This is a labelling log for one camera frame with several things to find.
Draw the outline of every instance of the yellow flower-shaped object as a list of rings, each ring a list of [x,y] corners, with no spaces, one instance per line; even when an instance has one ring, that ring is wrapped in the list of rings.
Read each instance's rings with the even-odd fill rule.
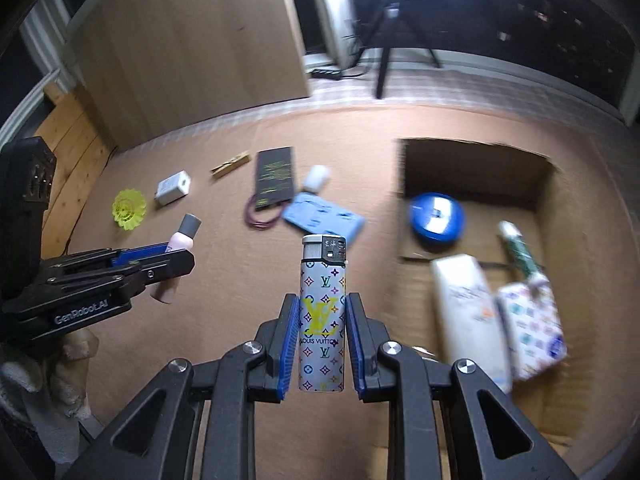
[[[111,206],[113,219],[125,231],[138,227],[146,213],[145,197],[137,189],[123,189]]]

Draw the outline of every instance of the light blue package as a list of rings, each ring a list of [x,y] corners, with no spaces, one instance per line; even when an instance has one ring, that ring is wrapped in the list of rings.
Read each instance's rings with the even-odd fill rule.
[[[304,192],[295,197],[282,217],[311,234],[342,236],[347,245],[353,242],[365,222],[363,216]]]

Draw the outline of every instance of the blue sticker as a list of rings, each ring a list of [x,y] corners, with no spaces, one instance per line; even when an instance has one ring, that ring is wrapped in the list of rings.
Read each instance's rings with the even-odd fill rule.
[[[562,335],[557,335],[549,342],[548,354],[556,359],[562,352],[564,352],[564,341],[562,341]]]

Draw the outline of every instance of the triangular cutout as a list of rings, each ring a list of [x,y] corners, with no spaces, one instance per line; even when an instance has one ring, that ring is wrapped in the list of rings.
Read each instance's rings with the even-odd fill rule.
[[[486,390],[480,390],[478,400],[496,458],[504,460],[531,449],[532,444],[527,435],[498,404],[492,394]]]
[[[166,392],[164,390],[158,390],[149,397],[123,428],[114,435],[111,441],[113,447],[144,456],[151,444],[151,438],[154,436],[156,423],[165,399]]]

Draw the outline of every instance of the power strip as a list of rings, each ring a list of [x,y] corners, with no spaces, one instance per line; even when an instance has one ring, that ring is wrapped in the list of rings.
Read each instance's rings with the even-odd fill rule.
[[[315,68],[310,72],[310,75],[313,79],[331,79],[333,81],[340,81],[340,79],[342,79],[342,70]]]

